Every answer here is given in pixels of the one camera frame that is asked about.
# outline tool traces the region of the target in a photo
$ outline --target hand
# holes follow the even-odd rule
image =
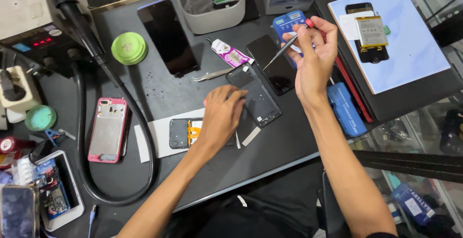
[[[286,53],[297,63],[295,81],[296,94],[304,109],[312,108],[320,100],[327,98],[327,82],[330,78],[334,59],[338,55],[338,28],[336,25],[312,16],[310,21],[315,27],[327,34],[327,43],[317,29],[305,28],[304,25],[294,25],[293,31],[297,32],[297,40],[294,42],[304,54],[301,57],[295,50],[288,48]],[[283,39],[289,41],[293,36],[283,34]]]
[[[246,99],[240,99],[248,91],[240,91],[237,87],[224,85],[207,95],[203,125],[198,140],[198,152],[205,152],[206,161],[210,160],[232,136],[239,123],[239,117]]]

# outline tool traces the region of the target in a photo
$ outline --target green lid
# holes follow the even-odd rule
[[[148,46],[140,34],[129,32],[119,35],[113,41],[111,52],[120,63],[133,65],[146,57]]]
[[[45,105],[38,105],[27,112],[26,127],[32,131],[44,131],[56,121],[56,112]]]

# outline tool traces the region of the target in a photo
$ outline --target person's left hand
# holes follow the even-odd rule
[[[240,99],[248,91],[224,85],[207,95],[203,125],[198,140],[193,143],[197,152],[204,152],[204,158],[210,160],[232,136],[239,123],[239,117],[246,99]]]

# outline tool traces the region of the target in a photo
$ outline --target red digital display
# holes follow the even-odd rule
[[[34,45],[34,46],[39,46],[39,45],[41,45],[41,44],[46,44],[47,42],[50,42],[50,41],[51,41],[51,38],[47,38],[47,39],[45,39],[45,40],[40,40],[40,41],[38,41],[38,42],[32,43],[32,45]]]

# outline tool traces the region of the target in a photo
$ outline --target glue tube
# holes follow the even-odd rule
[[[247,57],[246,55],[242,54],[237,49],[231,47],[230,45],[224,43],[223,41],[216,39],[211,42],[211,39],[206,38],[211,44],[211,48],[215,53],[217,53],[224,61],[230,64],[233,68],[240,66],[245,62],[249,62],[252,64],[254,59]]]

